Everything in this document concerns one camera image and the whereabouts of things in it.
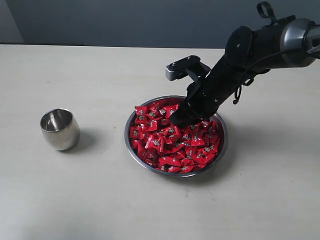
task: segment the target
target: bowl rim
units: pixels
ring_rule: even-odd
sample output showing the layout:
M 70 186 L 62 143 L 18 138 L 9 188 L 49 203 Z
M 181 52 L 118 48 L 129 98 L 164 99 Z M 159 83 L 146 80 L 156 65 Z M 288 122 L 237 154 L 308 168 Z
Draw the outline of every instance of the bowl rim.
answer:
M 168 95 L 168 96 L 160 96 L 160 97 L 156 97 L 153 98 L 151 100 L 148 100 L 144 103 L 142 103 L 140 106 L 146 106 L 148 104 L 151 104 L 155 101 L 158 100 L 162 100 L 162 99 L 170 99 L 170 98 L 181 98 L 181 99 L 185 99 L 185 96 L 179 96 L 179 95 Z M 127 120 L 126 124 L 125 124 L 125 128 L 124 128 L 124 141 L 125 141 L 125 145 L 130 153 L 130 155 L 133 157 L 134 160 L 136 160 L 142 167 L 148 169 L 151 172 L 154 172 L 156 174 L 160 174 L 166 177 L 171 177 L 171 178 L 186 178 L 186 177 L 191 177 L 200 173 L 203 173 L 204 171 L 208 170 L 209 168 L 211 168 L 213 165 L 215 165 L 216 163 L 218 163 L 221 158 L 225 155 L 227 147 L 228 147 L 228 130 L 227 130 L 227 125 L 224 122 L 224 120 L 221 118 L 221 116 L 218 113 L 215 113 L 214 116 L 221 122 L 222 128 L 223 128 L 223 132 L 224 132 L 224 144 L 222 149 L 220 150 L 220 152 L 218 153 L 218 155 L 216 156 L 215 160 L 210 163 L 209 165 L 205 166 L 204 168 L 197 170 L 197 171 L 192 171 L 192 172 L 187 172 L 187 173 L 177 173 L 177 172 L 166 172 L 166 171 L 161 171 L 158 170 L 156 168 L 153 168 L 152 166 L 149 166 L 148 164 L 146 164 L 144 161 L 142 161 L 134 152 L 132 146 L 131 146 L 131 141 L 129 138 L 129 127 L 131 124 L 131 121 L 134 119 L 136 115 L 136 112 L 133 111 L 133 113 L 130 115 L 129 119 Z

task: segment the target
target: gray wall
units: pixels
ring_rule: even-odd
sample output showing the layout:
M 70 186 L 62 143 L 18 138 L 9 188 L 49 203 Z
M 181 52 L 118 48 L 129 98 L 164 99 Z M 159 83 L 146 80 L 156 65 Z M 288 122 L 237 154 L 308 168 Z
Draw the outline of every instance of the gray wall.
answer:
M 26 43 L 223 48 L 240 25 L 258 29 L 259 0 L 7 0 Z M 320 23 L 319 0 L 270 0 L 277 17 Z
M 0 0 L 0 43 L 21 43 L 23 39 L 5 0 Z

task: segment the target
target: wrapped candy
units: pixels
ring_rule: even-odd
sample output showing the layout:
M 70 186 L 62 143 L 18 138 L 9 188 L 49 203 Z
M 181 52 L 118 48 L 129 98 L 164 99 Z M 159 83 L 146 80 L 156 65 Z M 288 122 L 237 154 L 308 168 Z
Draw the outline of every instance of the wrapped candy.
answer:
M 136 118 L 129 130 L 132 149 L 147 165 L 168 173 L 189 173 L 212 163 L 220 137 L 214 121 L 201 121 L 180 129 L 170 116 L 179 105 L 135 107 Z

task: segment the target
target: cup rim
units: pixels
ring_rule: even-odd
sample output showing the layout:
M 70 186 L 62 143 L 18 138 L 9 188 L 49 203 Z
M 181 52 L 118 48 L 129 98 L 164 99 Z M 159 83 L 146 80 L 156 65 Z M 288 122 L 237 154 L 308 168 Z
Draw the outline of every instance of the cup rim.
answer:
M 66 111 L 66 112 L 70 113 L 70 114 L 71 114 L 71 120 L 70 120 L 70 122 L 69 122 L 69 124 L 68 124 L 67 126 L 61 128 L 61 129 L 59 129 L 59 130 L 56 130 L 56 131 L 48 131 L 48 130 L 46 130 L 46 129 L 43 128 L 41 122 L 42 122 L 43 118 L 44 118 L 47 114 L 52 113 L 52 112 L 55 111 L 55 110 L 63 110 L 63 111 Z M 72 124 L 73 120 L 74 120 L 74 115 L 72 114 L 72 112 L 71 112 L 70 110 L 68 110 L 68 109 L 66 109 L 66 108 L 55 108 L 55 109 L 52 109 L 52 110 L 46 112 L 46 113 L 41 117 L 41 119 L 40 119 L 40 127 L 41 127 L 41 129 L 42 129 L 43 131 L 45 131 L 45 132 L 47 132 L 47 133 L 58 133 L 58 132 L 60 132 L 60 131 L 62 131 L 62 130 L 64 130 L 64 129 L 66 129 L 67 127 L 69 127 L 69 126 Z

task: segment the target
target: table surface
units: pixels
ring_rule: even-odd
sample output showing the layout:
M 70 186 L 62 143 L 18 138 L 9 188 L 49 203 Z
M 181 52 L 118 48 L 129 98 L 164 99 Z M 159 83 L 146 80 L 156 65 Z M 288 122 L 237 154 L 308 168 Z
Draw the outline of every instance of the table surface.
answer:
M 222 49 L 0 45 L 0 239 L 318 240 L 320 62 L 272 70 L 219 109 L 222 160 L 198 176 L 152 173 L 129 155 L 134 106 L 185 95 L 165 66 Z M 40 118 L 70 109 L 77 147 L 50 148 Z

